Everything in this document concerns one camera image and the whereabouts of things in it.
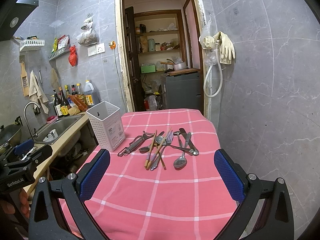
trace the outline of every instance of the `cooking pot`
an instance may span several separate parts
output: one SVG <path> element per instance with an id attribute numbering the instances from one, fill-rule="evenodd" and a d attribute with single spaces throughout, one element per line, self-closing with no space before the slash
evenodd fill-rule
<path id="1" fill-rule="evenodd" d="M 10 124 L 0 127 L 0 154 L 5 153 L 10 147 L 15 147 L 21 141 L 21 125 Z"/>

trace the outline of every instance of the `towel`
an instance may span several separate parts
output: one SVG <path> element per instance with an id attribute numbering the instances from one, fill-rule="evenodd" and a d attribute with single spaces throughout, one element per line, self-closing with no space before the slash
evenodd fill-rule
<path id="1" fill-rule="evenodd" d="M 46 114 L 49 112 L 49 109 L 44 104 L 49 100 L 45 96 L 45 93 L 43 92 L 42 88 L 39 86 L 38 79 L 36 75 L 33 73 L 33 70 L 30 73 L 29 99 L 30 101 L 34 102 L 38 102 L 39 100 L 44 112 Z"/>

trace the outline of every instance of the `light switch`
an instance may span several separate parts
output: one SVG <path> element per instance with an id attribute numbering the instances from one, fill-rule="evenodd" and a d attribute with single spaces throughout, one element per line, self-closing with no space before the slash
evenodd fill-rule
<path id="1" fill-rule="evenodd" d="M 92 47 L 89 47 L 88 48 L 88 56 L 93 56 L 93 55 L 96 55 L 97 54 L 97 51 L 96 51 L 96 46 L 92 46 Z"/>
<path id="2" fill-rule="evenodd" d="M 100 43 L 96 45 L 96 51 L 97 51 L 97 54 L 105 52 L 106 50 L 104 48 L 104 43 Z"/>

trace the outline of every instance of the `doorway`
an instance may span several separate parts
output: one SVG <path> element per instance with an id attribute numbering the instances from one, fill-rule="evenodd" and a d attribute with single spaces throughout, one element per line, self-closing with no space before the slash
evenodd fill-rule
<path id="1" fill-rule="evenodd" d="M 119 1 L 118 42 L 129 110 L 193 108 L 204 114 L 195 0 Z M 185 63 L 187 69 L 175 73 L 166 64 L 170 60 Z"/>

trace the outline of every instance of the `knife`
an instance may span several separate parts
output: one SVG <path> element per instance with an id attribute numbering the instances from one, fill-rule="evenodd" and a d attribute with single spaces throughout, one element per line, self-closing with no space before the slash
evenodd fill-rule
<path id="1" fill-rule="evenodd" d="M 186 130 L 183 128 L 180 128 L 179 131 L 181 132 L 181 135 L 186 139 L 187 133 Z M 190 149 L 193 149 L 193 155 L 199 155 L 198 149 L 193 145 L 192 141 L 190 140 L 188 143 Z"/>

